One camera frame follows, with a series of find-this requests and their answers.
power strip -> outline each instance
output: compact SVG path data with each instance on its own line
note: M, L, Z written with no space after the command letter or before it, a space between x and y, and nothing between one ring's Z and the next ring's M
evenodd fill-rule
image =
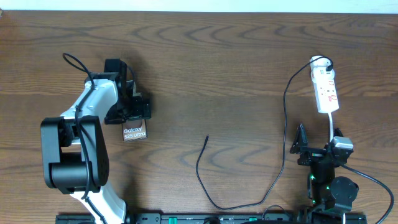
M310 62L321 56L314 56ZM331 113L336 111L338 106L337 92L335 86L335 71L327 71L326 68L331 64L327 58L321 58L311 65L311 79L315 90L315 98L319 113Z

black cable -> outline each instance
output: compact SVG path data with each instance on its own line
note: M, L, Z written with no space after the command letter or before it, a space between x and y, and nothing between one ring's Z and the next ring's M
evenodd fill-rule
M105 220L105 217L100 213L100 211L98 211L98 209L94 206L93 202L91 202L91 200L90 200L89 197L87 197L87 198L85 199L85 202L90 206L90 208L93 210L93 212L94 212L95 214L97 214L97 216L99 216L99 220L101 220L101 222L102 222L103 224L107 224L107 223L106 223L106 220Z
M291 216L289 213L287 213L287 212L285 211L285 209L282 208L281 206L279 206L279 205L271 205L270 207L266 208L266 209L264 210L264 212L262 213L262 216L261 216L261 217L262 217L263 220L266 219L266 218L265 218L265 215L266 215L268 209L274 208L274 207L278 207L278 208L282 209L282 210L284 211L284 213L285 213L289 218L292 218L292 216Z
M77 63L79 63L81 65L82 68L77 67L75 64L71 63L67 57L70 57L72 59L74 59ZM83 151L83 155L85 157L85 164L86 164L86 172L87 172L87 180L86 180L86 189L85 189L85 193L82 196L82 200L85 200L87 198L88 192L90 191L90 179L92 176L91 173L91 169L90 169L90 163L89 163L89 158L88 158L88 152L87 152L87 147L86 147L86 143L85 143L85 139L83 137L83 133L81 131L81 126L80 126L80 120L79 120L79 112L81 107L83 106L83 104L85 103L85 101L87 100L87 98L90 96L90 94L94 91L95 89L95 84L94 84L94 79L93 76L91 75L91 72L87 69L87 67L79 60L77 59L75 56L68 54L68 53L63 53L62 54L63 59L68 62L68 64L72 65L73 67L86 72L90 81L91 81L91 88L90 90L88 90L88 93L80 100L79 104L76 105L76 111L75 111L75 124L76 124L76 130L78 132L79 138L80 138L80 144L81 144L81 148Z
M354 172L355 174L358 174L358 175L360 175L360 176L362 176L362 177L365 177L365 178L367 178L367 179L369 179L369 180L371 180L371 181L373 181L373 182L379 184L381 187L383 187L383 188L388 192L388 194L390 195L390 205L388 206L388 209L387 209L387 211L384 213L384 215L379 219L379 221L376 222L376 224L382 223L382 222L387 218L388 214L390 214L390 212L391 212L391 210L392 210L392 208L393 208L393 206L394 206L394 194L392 194L390 188L388 188L385 184L383 184L383 183L380 182L379 180L375 179L374 177L371 177L371 176L369 176L369 175L367 175L367 174L362 173L361 171L358 171L358 170L356 170L356 169L350 168L350 167L348 167L348 166L342 164L339 160L337 160L337 159L334 157L334 155L333 155L331 152L329 152L329 153L330 153L330 156L331 156L331 158L333 159L333 162L334 162L335 164L337 164L337 165L339 165L339 166L341 166L341 167L343 167L343 168L345 168L345 169L347 169L347 170L349 170L349 171L351 171L351 172Z
M72 59L74 59L77 63L79 63L79 64L81 65L82 68L77 67L74 63L71 63L71 62L67 59L67 56L70 57L70 58L72 58ZM71 55L71 54L69 54L69 53L63 53L63 54L62 54L62 57L63 57L63 59L64 59L66 62L68 62L68 64L70 64L71 66L75 67L76 69L79 69L79 70L82 71L82 72L87 73L88 78L89 78L90 81L91 81L91 88L93 89L93 88L95 87L94 79L93 79L93 76L91 75L91 72L87 69L87 67L86 67L79 59L77 59L75 56L73 56L73 55Z
M209 194L208 194L207 191L206 191L205 186L203 185L203 183L202 183L201 180L200 180L199 173L198 173L199 161L200 161L201 155L203 154L203 151L205 150L205 147L206 147L206 144L207 144L207 140L208 140L208 138L209 138L209 135L207 135L207 137L206 137L206 139L205 139L205 144L203 145L203 149L201 150L201 152L200 152L200 154L199 154L199 158L198 158L198 161L197 161L196 172L197 172L197 177L198 177L199 183L200 183L201 187L203 188L203 191L205 192L207 198L209 199L210 203L211 203L214 207L216 207L216 208L219 209L219 210L223 210L223 211L225 211L225 210L234 210L234 209L237 209L237 208L245 208L245 207L251 207L251 206L261 205L262 203L264 203L264 202L266 201L268 195L270 194L271 190L274 188L276 182L279 180L279 178L281 177L281 175L282 175L282 173L283 173L283 171L284 171L284 169L285 169L285 144L286 144L286 129L287 129L287 112L286 112L286 102L285 102L285 99L286 99L287 89L289 88L290 82L292 81L292 79L293 79L297 74L299 74L305 67L307 67L308 65L310 65L312 62L314 62L314 61L316 61L316 60L319 60L319 59L321 59L321 58L326 58L326 59L330 60L330 63L331 63L331 64L330 64L329 66L327 66L327 68L326 68L327 71L330 71L331 69L333 69L333 61L332 61L330 58L328 58L328 57L321 56L321 57L318 57L317 59L314 59L314 60L310 61L309 63L305 64L305 65L304 65L299 71L297 71L297 72L290 78L290 80L287 82L287 86L286 86L286 89L285 89L285 91L284 91L285 130L284 130L284 142L283 142L283 150L282 150L282 167L280 168L280 171L279 171L278 176L275 178L274 182L273 182L272 185L269 187L267 193L265 194L264 198L263 198L260 202L257 202L257 203L250 203L250 204L246 204L246 205L239 205L239 206L229 207L229 208L223 208L223 207L220 207L220 206L216 205L216 203L214 203L214 201L210 198Z

wooden table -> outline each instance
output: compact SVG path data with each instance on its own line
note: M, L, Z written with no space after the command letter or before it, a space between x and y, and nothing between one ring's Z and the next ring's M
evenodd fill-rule
M0 223L54 223L85 213L77 200L43 180L40 122L59 116L83 90L84 73L120 57L152 99L149 138L125 143L120 126L103 126L109 181L137 211L218 212L201 189L195 163L206 134L200 174L220 206L259 201L282 161L282 95L290 76L313 55L333 59L340 109L335 126L351 138L348 165L398 195L398 16L356 14L221 14L171 12L6 11L0 19ZM303 123L311 145L328 139L306 68L287 95L287 150ZM234 213L310 205L308 167L287 154L266 202ZM374 223L389 204L373 182L356 182L353 211ZM385 223L397 223L393 210Z

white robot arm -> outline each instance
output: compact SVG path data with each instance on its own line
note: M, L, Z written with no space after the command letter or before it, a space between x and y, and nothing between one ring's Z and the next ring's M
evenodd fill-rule
M45 183L78 199L96 224L129 220L126 203L108 182L101 124L150 118L149 100L135 94L135 82L126 81L126 72L127 65L120 59L107 59L104 72L90 74L92 79L86 79L83 93L69 110L58 118L45 118L40 127ZM62 151L72 144L81 144L81 152Z

white cable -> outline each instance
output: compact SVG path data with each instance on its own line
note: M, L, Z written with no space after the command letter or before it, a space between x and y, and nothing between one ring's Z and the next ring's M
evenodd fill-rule
M328 113L329 115L329 142L331 142L331 140L333 140L333 119L331 117L331 113Z

